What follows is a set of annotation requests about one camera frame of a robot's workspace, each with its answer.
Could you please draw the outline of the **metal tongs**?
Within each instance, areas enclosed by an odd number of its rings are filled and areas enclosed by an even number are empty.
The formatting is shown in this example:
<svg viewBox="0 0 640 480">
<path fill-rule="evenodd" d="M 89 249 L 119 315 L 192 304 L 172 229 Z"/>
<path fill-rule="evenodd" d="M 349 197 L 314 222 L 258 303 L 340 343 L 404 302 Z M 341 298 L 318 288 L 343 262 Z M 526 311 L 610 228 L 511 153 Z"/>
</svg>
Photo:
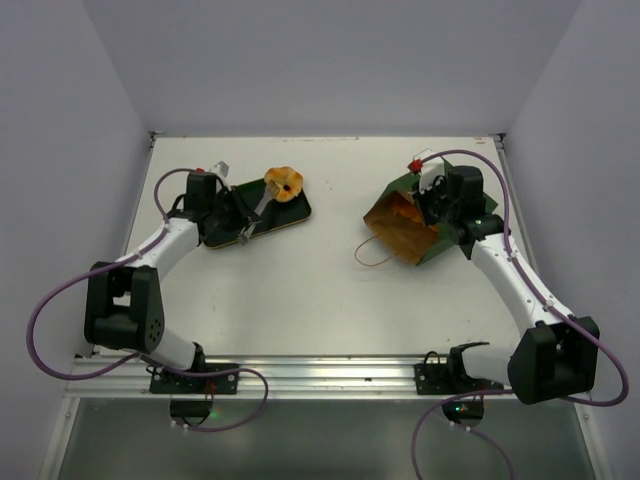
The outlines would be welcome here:
<svg viewBox="0 0 640 480">
<path fill-rule="evenodd" d="M 254 210 L 256 220 L 250 220 L 249 224 L 238 235 L 238 241 L 241 245 L 246 245 L 249 242 L 257 224 L 261 222 L 262 214 L 267 205 L 276 198 L 278 192 L 279 187 L 273 180 L 266 183 L 263 196 Z"/>
</svg>

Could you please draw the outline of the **green paper bag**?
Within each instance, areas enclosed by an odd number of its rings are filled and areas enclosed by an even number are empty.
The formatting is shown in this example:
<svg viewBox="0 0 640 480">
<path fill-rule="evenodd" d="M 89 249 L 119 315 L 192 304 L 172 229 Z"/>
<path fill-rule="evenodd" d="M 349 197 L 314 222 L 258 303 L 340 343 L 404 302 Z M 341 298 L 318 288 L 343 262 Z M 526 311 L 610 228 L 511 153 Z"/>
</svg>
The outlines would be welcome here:
<svg viewBox="0 0 640 480">
<path fill-rule="evenodd" d="M 475 166 L 453 165 L 445 160 L 445 173 L 431 189 L 459 193 L 461 219 L 453 225 L 426 226 L 391 211 L 393 196 L 414 201 L 416 178 L 408 172 L 389 183 L 379 199 L 364 215 L 364 223 L 390 254 L 411 266 L 422 265 L 450 248 L 460 248 L 471 257 L 474 245 L 491 235 L 503 234 L 505 221 L 496 213 L 497 202 L 485 192 L 484 176 Z"/>
</svg>

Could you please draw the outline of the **round flower bread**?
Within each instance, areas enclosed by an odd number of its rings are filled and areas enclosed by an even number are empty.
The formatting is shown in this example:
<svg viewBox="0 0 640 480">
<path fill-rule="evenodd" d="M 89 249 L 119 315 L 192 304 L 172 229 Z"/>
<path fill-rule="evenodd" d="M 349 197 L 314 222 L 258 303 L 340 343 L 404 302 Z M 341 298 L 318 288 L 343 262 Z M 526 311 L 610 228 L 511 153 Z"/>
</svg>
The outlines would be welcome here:
<svg viewBox="0 0 640 480">
<path fill-rule="evenodd" d="M 291 167 L 270 168 L 263 178 L 270 197 L 279 203 L 288 203 L 303 189 L 303 176 Z"/>
</svg>

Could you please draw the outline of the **long orange bread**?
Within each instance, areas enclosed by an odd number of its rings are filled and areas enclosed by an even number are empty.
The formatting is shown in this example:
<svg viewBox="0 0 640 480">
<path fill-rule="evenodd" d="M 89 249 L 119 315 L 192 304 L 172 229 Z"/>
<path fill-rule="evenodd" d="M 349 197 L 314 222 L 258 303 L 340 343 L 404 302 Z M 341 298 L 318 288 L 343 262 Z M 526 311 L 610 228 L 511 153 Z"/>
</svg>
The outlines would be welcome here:
<svg viewBox="0 0 640 480">
<path fill-rule="evenodd" d="M 414 223 L 423 223 L 422 215 L 417 207 L 401 195 L 392 197 L 390 207 L 394 215 L 399 215 Z"/>
</svg>

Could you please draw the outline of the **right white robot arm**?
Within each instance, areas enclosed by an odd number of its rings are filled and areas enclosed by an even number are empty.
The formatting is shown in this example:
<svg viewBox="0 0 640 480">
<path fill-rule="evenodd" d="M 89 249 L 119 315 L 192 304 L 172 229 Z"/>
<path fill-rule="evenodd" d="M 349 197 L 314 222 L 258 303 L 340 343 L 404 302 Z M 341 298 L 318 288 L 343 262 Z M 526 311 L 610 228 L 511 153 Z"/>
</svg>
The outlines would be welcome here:
<svg viewBox="0 0 640 480">
<path fill-rule="evenodd" d="M 449 353 L 445 379 L 451 389 L 468 392 L 480 380 L 508 385 L 530 405 L 590 390 L 599 328 L 573 313 L 531 269 L 503 219 L 487 209 L 482 172 L 435 160 L 424 167 L 412 198 L 427 226 L 439 225 L 465 257 L 490 281 L 520 334 L 513 350 L 486 341 L 456 346 Z"/>
</svg>

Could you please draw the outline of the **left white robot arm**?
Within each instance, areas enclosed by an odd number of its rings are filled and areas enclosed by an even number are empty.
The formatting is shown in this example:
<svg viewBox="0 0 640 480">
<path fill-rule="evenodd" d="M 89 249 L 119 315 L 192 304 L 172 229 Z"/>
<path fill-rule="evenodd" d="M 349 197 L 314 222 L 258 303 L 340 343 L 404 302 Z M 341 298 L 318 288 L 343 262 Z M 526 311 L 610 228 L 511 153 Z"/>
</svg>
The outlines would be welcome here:
<svg viewBox="0 0 640 480">
<path fill-rule="evenodd" d="M 88 279 L 84 335 L 88 342 L 146 357 L 172 372 L 185 392 L 201 390 L 208 379 L 202 347 L 166 326 L 161 282 L 216 230 L 243 228 L 259 220 L 238 190 L 227 182 L 229 167 L 210 171 L 177 168 L 187 174 L 186 190 L 153 237 L 114 264 L 94 264 Z"/>
</svg>

